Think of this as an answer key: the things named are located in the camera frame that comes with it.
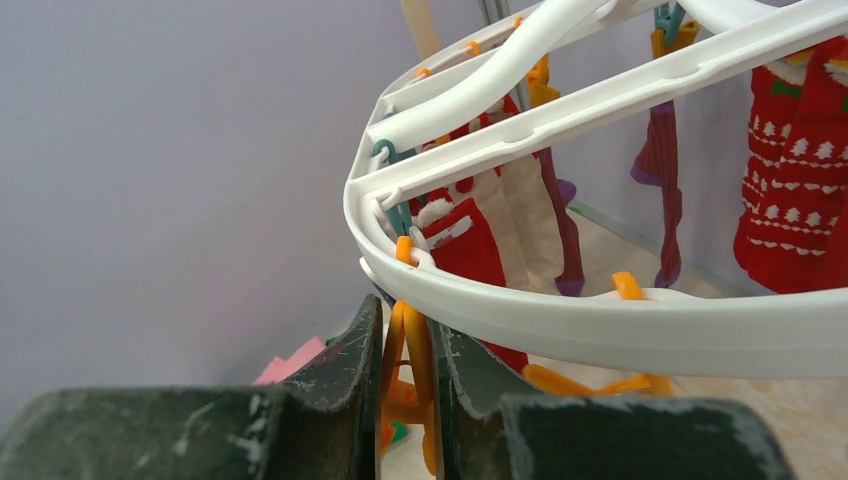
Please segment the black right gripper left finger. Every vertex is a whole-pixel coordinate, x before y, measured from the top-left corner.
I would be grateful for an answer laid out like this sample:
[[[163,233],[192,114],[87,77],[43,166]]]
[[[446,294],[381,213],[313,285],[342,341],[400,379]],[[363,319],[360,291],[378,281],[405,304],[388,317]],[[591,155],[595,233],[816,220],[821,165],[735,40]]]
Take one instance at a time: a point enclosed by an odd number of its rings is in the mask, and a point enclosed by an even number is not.
[[[5,479],[374,479],[382,305],[269,386],[66,389],[16,417]]]

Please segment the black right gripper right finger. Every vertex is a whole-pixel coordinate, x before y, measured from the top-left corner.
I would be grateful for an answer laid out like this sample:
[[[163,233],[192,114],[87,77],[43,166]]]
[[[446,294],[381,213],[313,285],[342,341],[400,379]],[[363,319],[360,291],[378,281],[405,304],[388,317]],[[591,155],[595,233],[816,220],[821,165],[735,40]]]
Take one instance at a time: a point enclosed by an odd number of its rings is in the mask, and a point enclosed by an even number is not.
[[[746,405],[638,395],[558,397],[477,340],[430,323],[442,479],[791,479]]]

